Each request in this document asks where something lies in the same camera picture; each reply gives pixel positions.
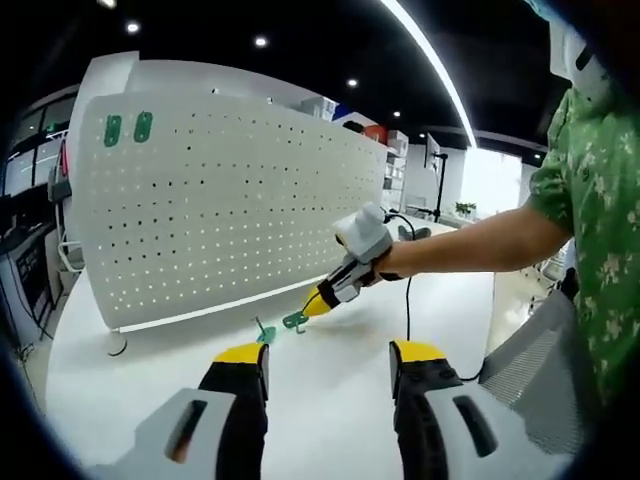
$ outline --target white pegboard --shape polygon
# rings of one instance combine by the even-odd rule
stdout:
[[[141,112],[148,140],[134,141]],[[122,119],[105,146],[109,115]],[[74,216],[109,327],[286,287],[335,267],[334,221],[379,203],[383,146],[254,99],[121,94],[87,108]]]

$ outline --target white desk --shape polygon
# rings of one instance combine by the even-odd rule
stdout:
[[[413,220],[436,234],[448,230]],[[307,323],[304,335],[278,329],[270,351],[263,478],[402,477],[388,344],[405,334],[405,288],[406,280],[364,289],[353,302]],[[253,316],[281,326],[284,315],[301,308],[308,289],[125,334],[127,350],[110,358],[108,330],[84,272],[53,341],[47,417],[83,464],[112,462],[132,447],[134,429],[146,416],[180,388],[198,385],[216,354],[255,341]],[[417,276],[412,339],[438,345],[460,376],[471,377],[484,358],[492,299],[493,274]]]
[[[469,225],[473,225],[480,220],[472,220],[469,218],[462,218],[458,215],[440,215],[440,222],[444,225],[452,226],[454,228],[462,228],[468,227]]]

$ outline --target grey chair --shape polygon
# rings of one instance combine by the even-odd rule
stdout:
[[[586,339],[573,303],[552,292],[535,314],[485,359],[479,383],[519,413],[548,453],[576,453],[601,412]]]

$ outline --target black cable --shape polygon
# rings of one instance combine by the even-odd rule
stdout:
[[[9,253],[6,253],[7,256],[7,262],[9,263],[9,270],[11,270],[11,277],[13,278],[13,285],[16,287],[16,293],[18,294],[18,300],[20,300],[20,305],[22,305],[22,308],[24,309],[25,313],[29,316],[29,318],[31,320],[33,320],[33,323],[36,324],[36,327],[38,327],[38,330],[40,330],[40,332],[43,335],[46,335],[47,337],[49,337],[51,340],[53,340],[53,337],[49,334],[49,332],[47,332],[44,327],[42,325],[40,325],[37,321],[36,318],[33,316],[32,312],[29,312],[29,309],[27,308],[27,306],[24,304],[24,301],[22,300],[22,295],[20,295],[20,288],[18,286],[18,280],[16,279],[16,274],[13,270],[13,265],[11,264],[11,258],[9,257]]]
[[[0,235],[0,245],[2,244],[2,239],[3,238],[4,238],[4,235]],[[7,299],[7,293],[6,293],[5,289],[4,289],[4,285],[2,284],[2,282],[0,282],[0,293],[2,293],[2,298],[3,298],[4,304],[7,306],[7,319],[9,320],[9,322],[11,324],[11,328],[13,328],[13,334],[16,337],[15,341],[17,342],[17,346],[15,347],[15,353],[16,353],[16,356],[18,357],[18,362],[20,362],[20,366],[22,367],[22,370],[24,372],[24,377],[26,378],[27,383],[29,384],[29,388],[31,389],[31,394],[33,395],[34,403],[35,403],[36,407],[38,409],[40,409],[40,407],[38,406],[38,399],[36,397],[36,391],[33,388],[33,383],[31,382],[31,378],[29,377],[29,373],[27,372],[27,358],[29,357],[29,354],[34,349],[33,343],[30,343],[29,345],[25,346],[24,348],[22,347],[22,340],[20,339],[20,333],[18,332],[18,326],[16,325],[15,319],[13,318],[13,312],[11,312],[11,310],[9,308],[9,301]]]
[[[478,378],[480,378],[480,375],[482,375],[482,372],[484,371],[484,361],[482,362],[482,366],[480,367],[480,370],[478,370],[478,373],[476,373],[473,377],[470,378],[460,378],[461,382],[473,382],[474,380],[477,380]]]
[[[307,309],[307,307],[308,307],[309,305],[311,305],[311,302],[313,302],[313,300],[314,300],[318,295],[320,295],[320,292],[316,292],[316,293],[315,293],[315,294],[314,294],[314,295],[313,295],[309,300],[307,300],[307,303],[305,303],[305,304],[304,304],[304,307],[302,307],[302,310],[300,310],[300,311],[301,311],[301,312],[304,312],[304,311]]]
[[[129,345],[129,342],[127,342],[127,339],[125,338],[124,345],[120,349],[120,351],[118,351],[116,353],[107,353],[107,355],[109,355],[110,357],[118,357],[118,356],[120,356],[120,355],[122,355],[124,353],[124,351],[127,349],[128,345]]]
[[[402,220],[404,220],[404,222],[409,225],[409,228],[411,229],[411,238],[413,239],[413,241],[415,241],[416,239],[416,231],[413,228],[413,225],[411,225],[411,222],[409,220],[407,220],[405,218],[404,215],[400,215],[399,213],[390,213],[387,214],[387,218],[385,223],[388,223],[389,220],[391,220],[392,218],[400,218]],[[405,300],[406,300],[406,304],[407,304],[407,341],[411,340],[411,306],[409,303],[409,292],[411,290],[411,281],[413,280],[413,277],[409,277],[409,281],[407,282],[407,291],[405,293]]]

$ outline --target led light strip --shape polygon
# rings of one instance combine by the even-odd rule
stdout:
[[[471,128],[471,123],[469,122],[469,117],[467,116],[467,112],[462,106],[462,100],[460,100],[460,96],[456,91],[456,87],[453,85],[451,81],[451,77],[447,73],[447,70],[444,68],[444,65],[440,61],[438,54],[425,37],[420,27],[416,24],[416,22],[411,18],[411,15],[407,13],[407,11],[398,3],[396,0],[379,0],[389,11],[402,23],[402,26],[409,32],[409,35],[413,37],[418,46],[422,49],[424,54],[427,56],[433,68],[436,69],[440,80],[444,84],[444,87],[449,92],[449,96],[453,101],[456,110],[458,111],[458,115],[460,116],[460,120],[462,121],[462,126],[464,130],[467,132],[467,137],[469,138],[469,144],[472,148],[478,148],[478,144],[476,143],[476,139],[473,136],[473,129]]]
[[[137,330],[144,330],[150,327],[157,327],[159,325],[168,325],[170,323],[180,322],[182,320],[188,320],[189,318],[202,317],[203,315],[207,315],[209,313],[221,312],[223,310],[228,310],[229,308],[239,307],[240,305],[246,305],[247,303],[256,302],[258,300],[263,300],[265,298],[273,297],[274,295],[279,295],[281,293],[289,292],[291,290],[304,287],[305,285],[309,285],[311,283],[318,283],[321,280],[324,280],[325,277],[326,275],[320,275],[318,277],[310,278],[309,280],[304,280],[302,282],[294,283],[293,285],[277,288],[275,290],[271,290],[270,292],[260,293],[252,297],[241,298],[240,300],[223,303],[222,305],[216,305],[214,307],[204,308],[202,310],[197,310],[195,312],[183,313],[182,315],[176,315],[175,317],[163,318],[160,320],[153,320],[151,322],[142,323],[138,325],[121,327],[119,329],[116,329],[116,331],[119,331],[121,333],[135,332]]]

